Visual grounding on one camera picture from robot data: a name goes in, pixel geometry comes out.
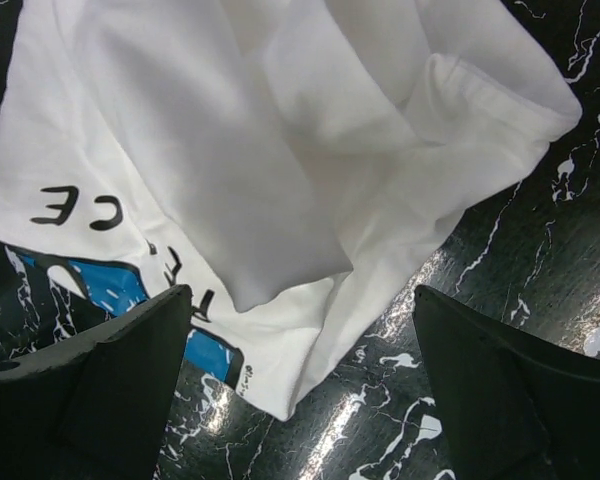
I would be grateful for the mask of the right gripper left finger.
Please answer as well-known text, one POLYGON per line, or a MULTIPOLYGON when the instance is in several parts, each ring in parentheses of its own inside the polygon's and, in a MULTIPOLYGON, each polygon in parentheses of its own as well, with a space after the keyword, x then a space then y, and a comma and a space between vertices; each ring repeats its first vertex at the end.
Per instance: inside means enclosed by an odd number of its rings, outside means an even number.
POLYGON ((0 362, 0 479, 150 479, 189 333, 177 285, 0 362))

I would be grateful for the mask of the white daisy t-shirt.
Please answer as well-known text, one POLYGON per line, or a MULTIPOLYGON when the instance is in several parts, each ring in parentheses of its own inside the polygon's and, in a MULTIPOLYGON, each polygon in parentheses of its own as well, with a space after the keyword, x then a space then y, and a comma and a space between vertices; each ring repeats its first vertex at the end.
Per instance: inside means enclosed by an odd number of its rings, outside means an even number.
POLYGON ((279 420, 582 109, 499 1, 26 1, 0 241, 279 420))

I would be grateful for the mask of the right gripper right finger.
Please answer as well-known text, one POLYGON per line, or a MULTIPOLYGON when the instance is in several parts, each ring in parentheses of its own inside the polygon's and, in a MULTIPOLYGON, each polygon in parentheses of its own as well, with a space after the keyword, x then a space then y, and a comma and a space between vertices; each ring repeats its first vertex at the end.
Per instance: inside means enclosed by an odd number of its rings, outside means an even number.
POLYGON ((459 479, 600 479, 600 360, 425 285, 418 344, 459 479))

